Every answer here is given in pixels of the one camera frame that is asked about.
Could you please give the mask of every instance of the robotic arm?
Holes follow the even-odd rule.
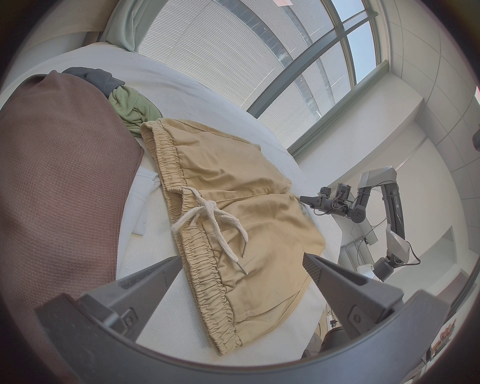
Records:
[[[333,214],[350,218],[354,223],[361,223],[366,217],[366,207],[370,192],[374,187],[382,188],[383,201],[387,215],[387,252],[384,259],[373,266],[373,273],[385,281],[394,268],[401,267],[410,259],[410,244],[405,241],[402,203],[396,183],[396,171],[393,167],[385,167],[362,173],[358,186],[358,194],[353,202],[348,196],[351,187],[346,184],[337,186],[335,197],[330,199],[332,190],[322,187],[318,197],[300,196],[300,201],[324,214]]]

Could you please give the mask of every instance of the green garment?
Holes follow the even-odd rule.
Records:
[[[128,130],[136,137],[142,137],[140,135],[140,124],[163,117],[150,100],[126,85],[115,88],[108,96],[108,101],[119,114]]]

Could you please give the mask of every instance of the drawstring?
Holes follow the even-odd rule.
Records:
[[[240,221],[232,214],[219,209],[216,205],[216,202],[214,202],[213,200],[205,200],[195,188],[182,187],[182,189],[187,189],[189,191],[192,191],[195,197],[197,198],[198,203],[200,203],[200,205],[198,207],[192,208],[190,211],[184,214],[180,219],[178,219],[178,221],[172,225],[172,232],[178,233],[178,231],[180,231],[183,225],[186,224],[187,221],[189,221],[190,219],[192,220],[189,226],[190,227],[195,226],[197,224],[197,220],[200,217],[200,215],[204,215],[206,213],[207,217],[212,222],[215,236],[218,240],[218,243],[222,247],[223,251],[228,255],[230,259],[232,259],[234,263],[236,263],[240,267],[240,269],[244,274],[248,275],[248,272],[246,272],[243,269],[243,267],[239,264],[239,258],[233,253],[232,249],[230,248],[227,241],[223,237],[222,232],[220,232],[220,227],[218,226],[215,215],[218,216],[218,219],[223,220],[227,223],[230,223],[233,227],[238,229],[241,235],[243,236],[243,240],[245,241],[245,245],[246,245],[246,243],[248,242],[248,235],[247,235],[247,231],[242,227]],[[243,254],[245,253],[245,245],[243,247],[242,257],[243,257]]]

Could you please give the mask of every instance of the glass pane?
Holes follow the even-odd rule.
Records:
[[[348,91],[347,64],[338,43],[290,84],[259,120],[288,148]]]
[[[247,109],[282,70],[333,28],[319,0],[294,3],[279,7],[272,0],[169,0],[139,52]],[[298,84],[305,100],[312,100],[309,85]]]
[[[332,3],[342,21],[365,9],[361,0],[332,0]]]
[[[377,66],[370,23],[365,23],[351,32],[348,35],[348,42],[352,51],[357,83],[359,83]]]

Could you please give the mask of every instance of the brown garment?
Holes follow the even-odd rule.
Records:
[[[143,149],[105,96],[52,71],[0,111],[0,293],[25,339],[71,378],[34,314],[115,280],[120,222]]]
[[[195,188],[235,216],[248,233],[244,241],[231,224],[218,224],[248,272],[223,252],[212,222],[201,216],[175,235],[187,278],[210,340],[220,354],[271,331],[297,307],[310,278],[304,252],[320,255],[325,241],[289,192],[291,182],[258,145],[188,120],[158,119],[140,126],[154,158],[168,214],[175,223],[198,206]]]

